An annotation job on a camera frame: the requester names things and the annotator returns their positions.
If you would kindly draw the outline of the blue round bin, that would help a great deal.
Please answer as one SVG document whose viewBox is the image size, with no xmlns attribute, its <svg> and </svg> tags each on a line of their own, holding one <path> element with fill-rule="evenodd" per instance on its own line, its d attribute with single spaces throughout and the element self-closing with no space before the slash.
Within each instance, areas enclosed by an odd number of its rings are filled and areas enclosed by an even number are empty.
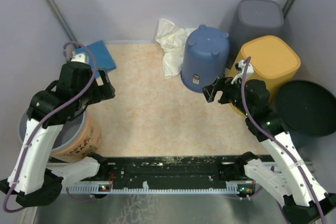
<svg viewBox="0 0 336 224">
<path fill-rule="evenodd" d="M 181 80 L 193 92 L 223 76 L 230 50 L 229 34 L 215 27 L 199 25 L 185 44 Z"/>
</svg>

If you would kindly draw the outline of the yellow slatted bin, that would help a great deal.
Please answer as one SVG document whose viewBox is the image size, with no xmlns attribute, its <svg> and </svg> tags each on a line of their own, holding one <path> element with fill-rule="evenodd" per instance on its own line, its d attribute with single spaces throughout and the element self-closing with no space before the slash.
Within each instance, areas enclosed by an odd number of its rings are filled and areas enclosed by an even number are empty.
<svg viewBox="0 0 336 224">
<path fill-rule="evenodd" d="M 242 45 L 234 63 L 251 57 L 254 68 L 251 79 L 262 80 L 270 92 L 272 102 L 279 88 L 290 81 L 300 68 L 301 61 L 295 51 L 281 38 L 263 36 Z"/>
</svg>

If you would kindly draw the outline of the grey slatted bin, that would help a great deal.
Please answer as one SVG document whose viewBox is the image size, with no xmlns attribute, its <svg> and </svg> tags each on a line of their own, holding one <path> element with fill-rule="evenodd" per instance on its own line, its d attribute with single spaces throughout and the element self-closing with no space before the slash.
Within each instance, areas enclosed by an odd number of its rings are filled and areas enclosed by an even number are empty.
<svg viewBox="0 0 336 224">
<path fill-rule="evenodd" d="M 230 53 L 253 39 L 279 36 L 284 25 L 282 9 L 271 0 L 242 0 L 238 3 L 229 28 Z"/>
</svg>

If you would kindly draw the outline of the dark navy round bin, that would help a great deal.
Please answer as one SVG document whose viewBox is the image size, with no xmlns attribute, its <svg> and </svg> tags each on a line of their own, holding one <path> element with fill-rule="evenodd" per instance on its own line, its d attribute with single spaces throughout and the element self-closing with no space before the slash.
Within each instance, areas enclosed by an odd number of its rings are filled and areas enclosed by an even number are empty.
<svg viewBox="0 0 336 224">
<path fill-rule="evenodd" d="M 335 96 L 317 83 L 285 83 L 275 96 L 275 108 L 296 148 L 335 133 Z"/>
</svg>

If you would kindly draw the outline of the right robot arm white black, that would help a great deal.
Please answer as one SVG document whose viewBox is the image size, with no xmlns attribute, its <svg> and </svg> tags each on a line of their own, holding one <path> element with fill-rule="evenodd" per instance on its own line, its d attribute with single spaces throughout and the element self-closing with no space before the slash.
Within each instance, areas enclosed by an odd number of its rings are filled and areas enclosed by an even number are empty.
<svg viewBox="0 0 336 224">
<path fill-rule="evenodd" d="M 218 77 L 202 88 L 207 102 L 213 102 L 218 91 L 222 92 L 219 103 L 230 103 L 246 116 L 249 131 L 281 171 L 277 175 L 255 154 L 246 152 L 236 159 L 235 175 L 256 181 L 271 194 L 289 223 L 325 223 L 326 215 L 335 209 L 335 194 L 326 192 L 301 158 L 281 118 L 269 105 L 266 84 Z"/>
</svg>

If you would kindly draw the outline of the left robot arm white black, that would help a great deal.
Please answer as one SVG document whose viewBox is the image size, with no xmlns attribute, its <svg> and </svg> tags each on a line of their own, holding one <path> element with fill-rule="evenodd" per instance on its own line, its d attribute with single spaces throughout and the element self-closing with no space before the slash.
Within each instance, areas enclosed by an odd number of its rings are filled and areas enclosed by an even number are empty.
<svg viewBox="0 0 336 224">
<path fill-rule="evenodd" d="M 7 179 L 1 180 L 5 193 L 3 209 L 11 195 L 19 210 L 46 206 L 54 202 L 63 189 L 88 178 L 108 177 L 108 160 L 91 152 L 83 159 L 59 170 L 47 168 L 49 155 L 59 133 L 82 107 L 114 98 L 115 89 L 104 68 L 91 68 L 82 62 L 68 62 L 59 79 L 37 92 L 27 109 L 26 134 L 17 163 Z"/>
</svg>

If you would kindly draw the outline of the grey translucent round bin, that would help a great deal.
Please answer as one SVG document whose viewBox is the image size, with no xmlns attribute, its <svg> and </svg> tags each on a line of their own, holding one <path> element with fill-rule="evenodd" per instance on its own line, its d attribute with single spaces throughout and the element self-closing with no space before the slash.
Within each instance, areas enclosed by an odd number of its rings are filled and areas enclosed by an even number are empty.
<svg viewBox="0 0 336 224">
<path fill-rule="evenodd" d="M 26 122 L 27 122 L 27 109 L 23 112 L 21 119 L 18 124 L 18 139 L 20 142 L 24 141 L 26 133 Z M 66 147 L 69 147 L 70 144 L 74 143 L 75 140 L 79 137 L 79 134 L 82 132 L 83 127 L 87 120 L 87 112 L 79 115 L 77 118 L 72 121 L 67 121 L 57 136 L 51 153 L 56 153 L 64 150 Z"/>
</svg>

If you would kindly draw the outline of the tan printed paper bucket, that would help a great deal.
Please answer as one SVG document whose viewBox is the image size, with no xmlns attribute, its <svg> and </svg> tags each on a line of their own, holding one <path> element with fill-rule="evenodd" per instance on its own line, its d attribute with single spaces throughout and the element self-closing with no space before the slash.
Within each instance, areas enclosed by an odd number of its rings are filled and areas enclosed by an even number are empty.
<svg viewBox="0 0 336 224">
<path fill-rule="evenodd" d="M 101 129 L 90 112 L 87 112 L 87 120 L 82 132 L 74 143 L 64 150 L 50 153 L 50 156 L 67 163 L 82 160 L 88 154 L 95 152 L 100 146 Z"/>
</svg>

